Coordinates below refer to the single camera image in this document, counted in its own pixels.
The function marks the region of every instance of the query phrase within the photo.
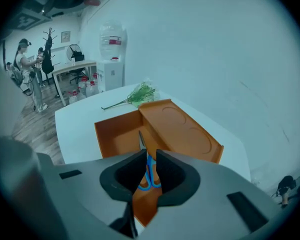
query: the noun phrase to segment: gray robot arm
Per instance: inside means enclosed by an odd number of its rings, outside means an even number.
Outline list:
[[[0,189],[31,228],[58,239],[239,239],[279,211],[269,196],[234,171],[157,150],[163,195],[138,236],[132,196],[146,163],[141,150],[54,166],[48,155],[0,138]]]

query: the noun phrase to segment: picture frame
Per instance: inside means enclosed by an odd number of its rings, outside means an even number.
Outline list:
[[[61,32],[61,43],[70,42],[71,31]]]

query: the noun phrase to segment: green leaves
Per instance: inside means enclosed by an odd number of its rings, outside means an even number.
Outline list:
[[[130,103],[137,108],[142,103],[153,102],[155,100],[158,100],[159,99],[158,96],[159,96],[158,91],[154,87],[152,87],[151,82],[143,81],[141,84],[139,84],[134,88],[134,90],[128,95],[128,97],[125,100],[117,104],[108,106],[106,108],[102,107],[102,109],[107,110],[124,103]]]

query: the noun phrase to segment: electric fan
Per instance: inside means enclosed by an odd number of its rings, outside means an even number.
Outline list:
[[[71,58],[82,55],[81,49],[77,44],[71,44],[66,50],[66,56],[71,61]]]

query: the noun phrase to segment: woman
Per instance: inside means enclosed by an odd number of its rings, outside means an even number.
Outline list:
[[[30,93],[29,95],[27,95],[32,96],[36,109],[38,110],[38,112],[42,112],[47,109],[48,105],[43,103],[42,101],[42,93],[38,81],[36,80],[36,73],[31,68],[31,66],[38,63],[40,59],[29,61],[26,58],[24,53],[27,52],[29,45],[31,45],[31,43],[28,42],[27,39],[23,38],[20,40],[13,65],[22,72],[22,84],[26,86],[28,92]]]

